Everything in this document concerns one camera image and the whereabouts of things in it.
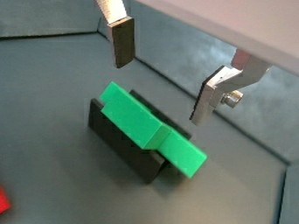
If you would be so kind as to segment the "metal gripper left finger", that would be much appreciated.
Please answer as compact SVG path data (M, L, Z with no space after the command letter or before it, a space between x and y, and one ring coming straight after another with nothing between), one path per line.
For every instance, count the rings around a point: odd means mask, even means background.
M121 68L136 56L134 20L126 15L122 0L96 0L96 3L106 20L114 67Z

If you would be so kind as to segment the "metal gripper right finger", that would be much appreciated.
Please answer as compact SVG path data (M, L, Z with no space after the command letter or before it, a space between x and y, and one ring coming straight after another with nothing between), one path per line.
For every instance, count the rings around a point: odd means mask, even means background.
M238 89L258 82L269 67L268 62L237 49L230 67L221 66L200 85L190 122L200 125L220 104L234 108L242 98Z

